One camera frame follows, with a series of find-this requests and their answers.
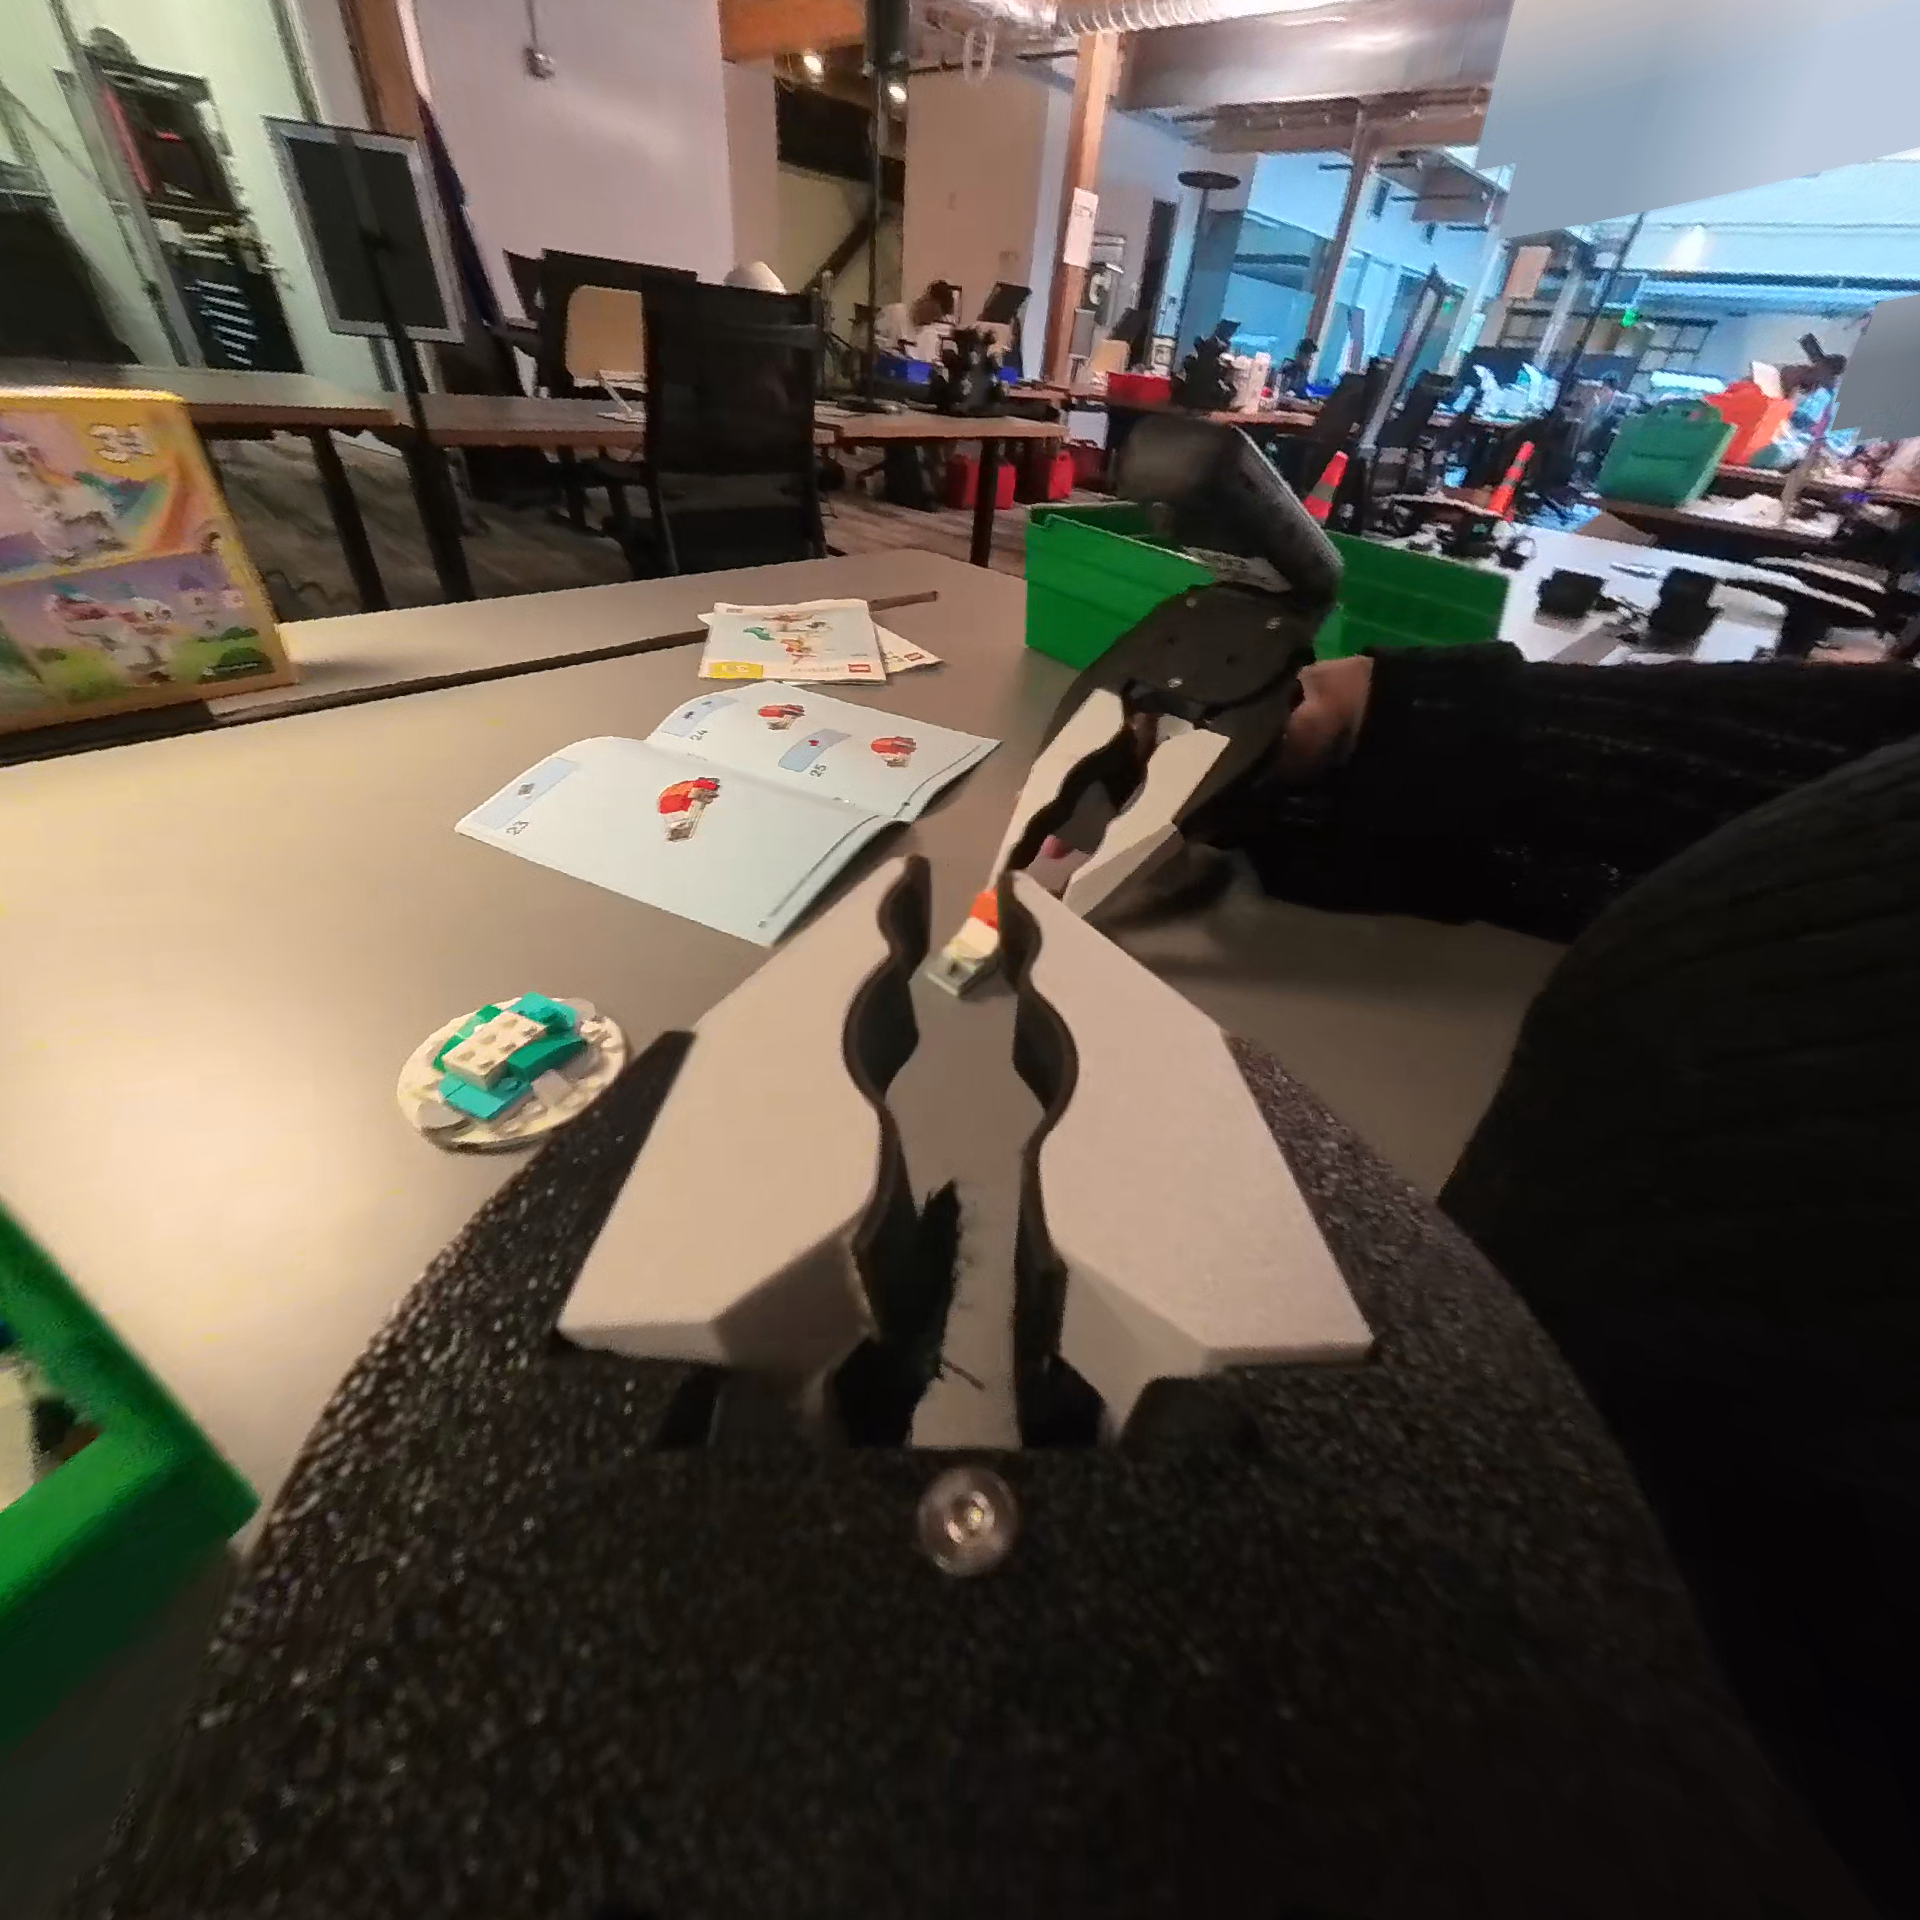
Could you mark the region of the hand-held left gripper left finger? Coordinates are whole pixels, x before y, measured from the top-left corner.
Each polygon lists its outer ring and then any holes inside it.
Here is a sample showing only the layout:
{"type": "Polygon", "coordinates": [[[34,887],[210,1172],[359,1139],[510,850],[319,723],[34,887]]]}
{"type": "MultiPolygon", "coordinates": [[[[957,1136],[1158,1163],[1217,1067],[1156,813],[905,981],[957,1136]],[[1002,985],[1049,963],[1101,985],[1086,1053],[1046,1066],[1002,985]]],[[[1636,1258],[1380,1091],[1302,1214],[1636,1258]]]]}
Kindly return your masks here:
{"type": "Polygon", "coordinates": [[[816,1427],[909,1426],[927,1292],[889,1093],[930,920],[930,861],[889,858],[695,1022],[564,1342],[715,1371],[816,1427]]]}

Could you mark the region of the person's right forearm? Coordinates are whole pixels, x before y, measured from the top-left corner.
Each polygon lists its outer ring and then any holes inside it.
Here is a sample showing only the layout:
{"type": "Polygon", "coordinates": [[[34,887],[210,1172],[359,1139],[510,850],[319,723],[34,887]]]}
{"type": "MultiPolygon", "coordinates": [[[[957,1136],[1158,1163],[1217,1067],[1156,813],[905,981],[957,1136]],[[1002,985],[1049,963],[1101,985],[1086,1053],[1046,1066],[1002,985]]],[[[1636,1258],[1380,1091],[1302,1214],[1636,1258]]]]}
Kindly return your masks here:
{"type": "Polygon", "coordinates": [[[1717,827],[1918,728],[1914,664],[1365,656],[1349,757],[1248,791],[1217,845],[1278,899],[1558,943],[1717,827]]]}

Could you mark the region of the round white lego base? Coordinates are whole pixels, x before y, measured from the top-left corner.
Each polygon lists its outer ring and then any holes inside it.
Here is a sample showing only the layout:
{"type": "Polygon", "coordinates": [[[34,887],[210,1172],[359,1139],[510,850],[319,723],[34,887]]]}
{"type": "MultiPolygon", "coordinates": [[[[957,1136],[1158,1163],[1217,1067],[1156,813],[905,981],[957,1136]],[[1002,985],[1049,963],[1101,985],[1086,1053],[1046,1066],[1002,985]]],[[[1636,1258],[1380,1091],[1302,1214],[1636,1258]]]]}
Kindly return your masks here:
{"type": "Polygon", "coordinates": [[[627,1064],[626,1032],[592,1002],[527,989],[422,1039],[397,1071],[396,1109],[443,1150],[502,1153],[584,1118],[627,1064]]]}

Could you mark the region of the black panel on stand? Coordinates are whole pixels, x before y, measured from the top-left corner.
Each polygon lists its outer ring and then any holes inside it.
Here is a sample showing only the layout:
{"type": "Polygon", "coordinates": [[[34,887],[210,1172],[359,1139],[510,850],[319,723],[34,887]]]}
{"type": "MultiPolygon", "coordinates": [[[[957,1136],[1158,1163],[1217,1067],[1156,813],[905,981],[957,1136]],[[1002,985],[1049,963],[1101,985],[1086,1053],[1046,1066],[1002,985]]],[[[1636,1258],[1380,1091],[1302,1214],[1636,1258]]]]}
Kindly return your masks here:
{"type": "Polygon", "coordinates": [[[427,421],[424,345],[459,345],[466,305],[420,141],[267,115],[270,141],[329,332],[384,342],[396,369],[396,444],[442,596],[474,583],[458,490],[427,421]]]}

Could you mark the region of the open instruction booklet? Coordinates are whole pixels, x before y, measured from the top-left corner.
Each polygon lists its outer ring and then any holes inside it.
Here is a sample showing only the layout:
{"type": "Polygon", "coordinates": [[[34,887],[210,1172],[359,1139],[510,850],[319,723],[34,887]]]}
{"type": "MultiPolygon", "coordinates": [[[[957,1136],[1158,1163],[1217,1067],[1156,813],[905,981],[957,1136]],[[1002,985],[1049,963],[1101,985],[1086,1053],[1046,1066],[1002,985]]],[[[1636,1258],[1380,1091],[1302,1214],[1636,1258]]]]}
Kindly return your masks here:
{"type": "Polygon", "coordinates": [[[474,844],[770,948],[997,740],[831,695],[724,684],[644,738],[565,744],[453,829],[474,844]]]}

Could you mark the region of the black mesh chair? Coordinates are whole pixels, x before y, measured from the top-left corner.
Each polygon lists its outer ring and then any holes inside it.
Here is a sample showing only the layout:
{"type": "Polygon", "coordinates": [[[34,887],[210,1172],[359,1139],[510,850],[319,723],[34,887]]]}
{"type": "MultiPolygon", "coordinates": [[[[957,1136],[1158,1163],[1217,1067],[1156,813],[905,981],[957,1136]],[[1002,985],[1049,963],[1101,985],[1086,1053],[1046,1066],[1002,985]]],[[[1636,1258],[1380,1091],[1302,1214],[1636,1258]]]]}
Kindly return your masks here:
{"type": "Polygon", "coordinates": [[[827,557],[819,301],[666,275],[641,292],[646,532],[685,576],[827,557]]]}

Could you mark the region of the person's right hand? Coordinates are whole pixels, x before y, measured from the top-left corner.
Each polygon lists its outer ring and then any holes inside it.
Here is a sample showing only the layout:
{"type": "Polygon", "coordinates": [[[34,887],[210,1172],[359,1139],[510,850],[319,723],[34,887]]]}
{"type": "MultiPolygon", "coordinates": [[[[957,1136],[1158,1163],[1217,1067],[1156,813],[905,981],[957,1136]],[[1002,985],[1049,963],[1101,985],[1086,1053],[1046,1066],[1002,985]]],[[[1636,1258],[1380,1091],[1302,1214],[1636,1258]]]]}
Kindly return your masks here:
{"type": "Polygon", "coordinates": [[[1298,695],[1274,751],[1274,775],[1285,787],[1310,787],[1340,768],[1364,728],[1375,673],[1365,653],[1313,659],[1298,675],[1298,695]]]}

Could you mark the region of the green tote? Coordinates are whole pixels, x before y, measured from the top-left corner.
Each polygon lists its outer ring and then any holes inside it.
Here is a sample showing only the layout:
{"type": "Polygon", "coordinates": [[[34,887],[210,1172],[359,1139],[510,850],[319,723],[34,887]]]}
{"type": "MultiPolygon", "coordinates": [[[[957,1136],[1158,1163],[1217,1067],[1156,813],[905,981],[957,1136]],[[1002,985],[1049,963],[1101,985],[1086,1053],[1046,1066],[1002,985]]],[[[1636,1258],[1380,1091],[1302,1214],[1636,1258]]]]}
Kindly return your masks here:
{"type": "Polygon", "coordinates": [[[1706,396],[1668,396],[1622,417],[1596,470],[1602,501],[1681,509],[1712,486],[1735,436],[1706,396]]]}

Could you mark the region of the yellow lego box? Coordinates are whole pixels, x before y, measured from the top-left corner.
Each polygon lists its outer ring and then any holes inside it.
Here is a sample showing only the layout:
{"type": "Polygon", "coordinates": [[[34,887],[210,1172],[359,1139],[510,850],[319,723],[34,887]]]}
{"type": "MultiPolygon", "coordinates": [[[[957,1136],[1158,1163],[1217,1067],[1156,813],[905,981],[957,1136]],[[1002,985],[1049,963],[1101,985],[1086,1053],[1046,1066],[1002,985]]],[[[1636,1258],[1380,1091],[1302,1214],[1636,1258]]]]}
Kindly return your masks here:
{"type": "Polygon", "coordinates": [[[289,687],[181,396],[2,389],[2,734],[289,687]]]}

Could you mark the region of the multicolour lego assembly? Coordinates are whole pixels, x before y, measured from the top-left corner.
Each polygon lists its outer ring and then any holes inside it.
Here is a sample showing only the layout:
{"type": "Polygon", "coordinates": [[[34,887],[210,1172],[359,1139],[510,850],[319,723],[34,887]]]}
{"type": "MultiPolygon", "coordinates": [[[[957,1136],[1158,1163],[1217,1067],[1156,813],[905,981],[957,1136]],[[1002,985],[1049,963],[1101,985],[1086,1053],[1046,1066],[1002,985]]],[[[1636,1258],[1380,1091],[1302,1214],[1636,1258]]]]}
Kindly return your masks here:
{"type": "Polygon", "coordinates": [[[967,915],[925,961],[925,977],[952,998],[965,998],[990,979],[999,961],[999,892],[984,885],[967,915]]]}

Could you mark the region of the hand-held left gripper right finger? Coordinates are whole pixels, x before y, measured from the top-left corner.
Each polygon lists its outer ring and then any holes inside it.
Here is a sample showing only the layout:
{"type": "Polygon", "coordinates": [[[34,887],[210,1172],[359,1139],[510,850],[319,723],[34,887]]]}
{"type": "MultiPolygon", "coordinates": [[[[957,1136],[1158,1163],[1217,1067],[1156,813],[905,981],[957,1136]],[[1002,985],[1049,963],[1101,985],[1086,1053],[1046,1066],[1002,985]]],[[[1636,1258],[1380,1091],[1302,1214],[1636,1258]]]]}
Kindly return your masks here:
{"type": "Polygon", "coordinates": [[[1029,875],[1003,882],[1021,1435],[1121,1435],[1161,1382],[1354,1366],[1370,1329],[1221,1027],[1029,875]]]}

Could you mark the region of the wooden post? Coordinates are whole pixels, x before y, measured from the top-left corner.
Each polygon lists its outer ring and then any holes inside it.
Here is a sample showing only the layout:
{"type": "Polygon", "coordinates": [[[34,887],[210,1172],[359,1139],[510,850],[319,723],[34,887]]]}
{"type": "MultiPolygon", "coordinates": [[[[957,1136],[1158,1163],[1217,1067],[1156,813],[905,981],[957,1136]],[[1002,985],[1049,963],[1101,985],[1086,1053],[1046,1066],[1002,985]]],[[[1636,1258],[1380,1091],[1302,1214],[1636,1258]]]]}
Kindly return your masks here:
{"type": "Polygon", "coordinates": [[[1121,36],[1116,30],[1080,36],[1074,43],[1074,56],[1042,342],[1042,377],[1062,385],[1070,381],[1071,372],[1071,336],[1086,289],[1097,216],[1095,179],[1101,137],[1121,63],[1121,36]]]}

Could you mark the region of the closed instruction booklet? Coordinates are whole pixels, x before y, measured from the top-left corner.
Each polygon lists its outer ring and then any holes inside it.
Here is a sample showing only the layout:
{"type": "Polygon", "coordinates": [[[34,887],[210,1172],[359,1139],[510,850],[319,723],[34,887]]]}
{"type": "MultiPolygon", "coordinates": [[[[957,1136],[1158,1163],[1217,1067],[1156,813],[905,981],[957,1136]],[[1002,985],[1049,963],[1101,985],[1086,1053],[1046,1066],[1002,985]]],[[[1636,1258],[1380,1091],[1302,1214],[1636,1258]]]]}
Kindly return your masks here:
{"type": "Polygon", "coordinates": [[[721,604],[701,616],[699,682],[885,682],[880,632],[864,598],[721,604]]]}

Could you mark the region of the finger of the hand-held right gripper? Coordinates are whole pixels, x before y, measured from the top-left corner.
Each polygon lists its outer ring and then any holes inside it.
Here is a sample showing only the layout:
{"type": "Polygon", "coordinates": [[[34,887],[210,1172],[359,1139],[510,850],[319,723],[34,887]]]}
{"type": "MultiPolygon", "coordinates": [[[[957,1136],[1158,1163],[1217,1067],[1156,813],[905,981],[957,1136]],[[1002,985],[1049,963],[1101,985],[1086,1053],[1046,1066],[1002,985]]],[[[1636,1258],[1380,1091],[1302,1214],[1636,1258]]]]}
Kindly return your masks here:
{"type": "Polygon", "coordinates": [[[1153,744],[1140,762],[1140,779],[1066,884],[1070,914],[1091,920],[1116,908],[1138,884],[1147,882],[1184,841],[1182,820],[1202,798],[1229,738],[1206,728],[1156,721],[1153,744]]]}
{"type": "Polygon", "coordinates": [[[1042,858],[1043,841],[1071,821],[1087,795],[1100,795],[1108,818],[1129,799],[1129,716],[1120,695],[1087,695],[1059,714],[1059,728],[1034,757],[986,877],[986,897],[1013,871],[1042,858]]]}

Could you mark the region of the red canisters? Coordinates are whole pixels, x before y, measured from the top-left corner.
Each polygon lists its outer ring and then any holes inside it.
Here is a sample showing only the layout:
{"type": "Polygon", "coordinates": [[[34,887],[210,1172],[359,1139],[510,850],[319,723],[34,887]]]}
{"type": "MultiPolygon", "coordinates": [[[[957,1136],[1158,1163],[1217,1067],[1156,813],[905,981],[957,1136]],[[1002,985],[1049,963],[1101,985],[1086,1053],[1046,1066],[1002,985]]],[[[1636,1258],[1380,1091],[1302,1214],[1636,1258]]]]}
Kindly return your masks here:
{"type": "MultiPolygon", "coordinates": [[[[948,448],[940,480],[940,500],[952,512],[972,512],[979,480],[979,446],[948,448]]],[[[1020,441],[1002,450],[995,480],[995,512],[1013,505],[1066,503],[1078,483],[1071,444],[1020,441]]]]}

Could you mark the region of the green plastic bin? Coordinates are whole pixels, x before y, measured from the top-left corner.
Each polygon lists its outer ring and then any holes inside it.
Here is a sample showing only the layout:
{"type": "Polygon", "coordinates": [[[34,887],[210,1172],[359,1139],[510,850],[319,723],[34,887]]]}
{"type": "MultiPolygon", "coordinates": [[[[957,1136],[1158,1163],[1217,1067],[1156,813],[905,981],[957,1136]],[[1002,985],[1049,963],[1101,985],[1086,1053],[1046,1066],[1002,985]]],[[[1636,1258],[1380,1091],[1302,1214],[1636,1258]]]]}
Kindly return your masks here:
{"type": "MultiPolygon", "coordinates": [[[[1389,541],[1337,533],[1332,543],[1346,576],[1313,640],[1317,659],[1499,640],[1502,576],[1389,541]]],[[[1026,646],[1086,667],[1165,599],[1217,582],[1279,588],[1281,576],[1264,560],[1159,540],[1142,507],[1104,500],[1026,516],[1024,582],[1026,646]]]]}
{"type": "Polygon", "coordinates": [[[260,1497],[51,1256],[2,1214],[2,1743],[123,1653],[260,1497]]]}

